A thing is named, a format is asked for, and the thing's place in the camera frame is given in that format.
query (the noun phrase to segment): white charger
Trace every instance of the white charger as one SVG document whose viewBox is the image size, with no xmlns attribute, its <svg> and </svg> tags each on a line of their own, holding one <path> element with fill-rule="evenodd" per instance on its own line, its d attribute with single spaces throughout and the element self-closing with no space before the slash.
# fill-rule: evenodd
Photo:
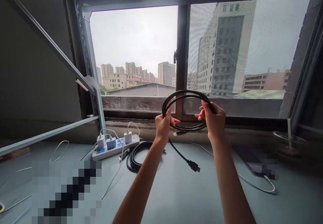
<svg viewBox="0 0 323 224">
<path fill-rule="evenodd" d="M 123 138 L 124 138 L 124 142 L 132 142 L 132 132 L 127 130 L 124 134 L 123 134 Z"/>
</svg>

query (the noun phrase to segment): electrical outlet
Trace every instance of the electrical outlet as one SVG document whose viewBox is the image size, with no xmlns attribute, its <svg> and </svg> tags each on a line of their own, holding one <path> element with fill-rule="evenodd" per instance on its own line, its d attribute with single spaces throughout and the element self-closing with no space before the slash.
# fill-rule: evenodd
<svg viewBox="0 0 323 224">
<path fill-rule="evenodd" d="M 94 150 L 92 152 L 92 159 L 94 161 L 101 160 L 110 156 L 113 156 L 115 154 L 121 153 L 122 152 L 122 144 L 123 144 L 123 150 L 125 151 L 126 149 L 138 145 L 140 140 L 139 136 L 137 134 L 132 135 L 132 142 L 127 142 L 126 144 L 123 142 L 124 138 L 120 138 L 121 142 L 119 139 L 116 139 L 116 146 L 114 146 L 112 149 L 107 149 L 107 146 L 105 145 L 104 148 L 98 150 L 98 146 L 96 145 L 94 147 Z"/>
</svg>

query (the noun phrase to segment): phone screen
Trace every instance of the phone screen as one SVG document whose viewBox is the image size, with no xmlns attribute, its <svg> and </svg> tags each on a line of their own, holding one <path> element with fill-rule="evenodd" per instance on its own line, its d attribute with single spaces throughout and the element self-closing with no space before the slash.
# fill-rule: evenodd
<svg viewBox="0 0 323 224">
<path fill-rule="evenodd" d="M 267 175 L 266 166 L 252 153 L 249 147 L 234 146 L 234 149 L 255 174 Z"/>
</svg>

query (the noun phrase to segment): window glass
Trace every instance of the window glass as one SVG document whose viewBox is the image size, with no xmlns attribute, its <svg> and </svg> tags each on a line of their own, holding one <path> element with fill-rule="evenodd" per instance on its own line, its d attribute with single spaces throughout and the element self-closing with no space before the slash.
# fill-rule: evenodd
<svg viewBox="0 0 323 224">
<path fill-rule="evenodd" d="M 315 19 L 305 17 L 309 1 L 192 4 L 188 73 L 191 78 L 197 77 L 206 64 L 211 68 L 208 82 L 211 87 L 199 90 L 200 82 L 195 80 L 187 89 L 203 92 L 224 108 L 228 116 L 286 115 L 290 109 L 282 107 L 283 101 L 292 102 L 298 82 L 298 78 L 290 79 L 291 68 L 302 68 L 304 61 L 299 58 L 307 52 L 308 44 L 299 40 L 310 33 L 304 24 Z M 198 99 L 184 99 L 184 114 L 198 113 L 199 105 Z"/>
<path fill-rule="evenodd" d="M 175 92 L 177 17 L 177 6 L 92 13 L 103 109 L 161 111 L 164 99 Z"/>
</svg>

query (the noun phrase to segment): smartphone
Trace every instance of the smartphone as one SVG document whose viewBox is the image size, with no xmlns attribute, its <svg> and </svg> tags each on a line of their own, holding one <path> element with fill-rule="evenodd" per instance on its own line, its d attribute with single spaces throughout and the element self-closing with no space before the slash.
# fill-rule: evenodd
<svg viewBox="0 0 323 224">
<path fill-rule="evenodd" d="M 256 157 L 250 147 L 234 146 L 233 148 L 254 174 L 259 176 L 267 175 L 269 178 L 274 179 L 270 169 L 267 169 L 267 166 Z"/>
</svg>

